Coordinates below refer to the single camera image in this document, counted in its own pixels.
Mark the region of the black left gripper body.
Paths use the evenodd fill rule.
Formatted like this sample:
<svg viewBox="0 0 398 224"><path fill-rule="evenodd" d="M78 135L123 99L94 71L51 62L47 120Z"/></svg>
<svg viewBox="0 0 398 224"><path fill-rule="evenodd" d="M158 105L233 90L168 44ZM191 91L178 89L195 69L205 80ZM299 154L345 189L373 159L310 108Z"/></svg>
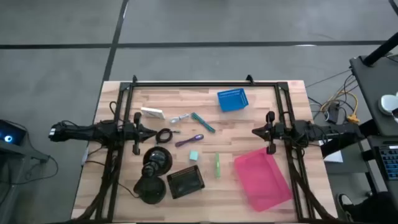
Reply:
<svg viewBox="0 0 398 224"><path fill-rule="evenodd" d="M124 138L128 141L134 141L132 147L132 153L134 155L140 154L139 143L141 141L140 133L141 133L141 113L136 112L134 113L133 122L127 120L124 123Z"/></svg>

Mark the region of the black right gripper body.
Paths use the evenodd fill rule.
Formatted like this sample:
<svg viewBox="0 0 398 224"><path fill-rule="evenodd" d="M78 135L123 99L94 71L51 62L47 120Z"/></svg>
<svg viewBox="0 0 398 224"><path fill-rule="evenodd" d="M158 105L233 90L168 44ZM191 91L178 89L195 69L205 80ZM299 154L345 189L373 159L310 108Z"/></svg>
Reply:
<svg viewBox="0 0 398 224"><path fill-rule="evenodd" d="M283 139L285 135L284 123L273 124L275 120L275 113L270 111L266 114L267 130L269 134L269 145L267 147L267 154L273 155L276 152L276 145L274 139Z"/></svg>

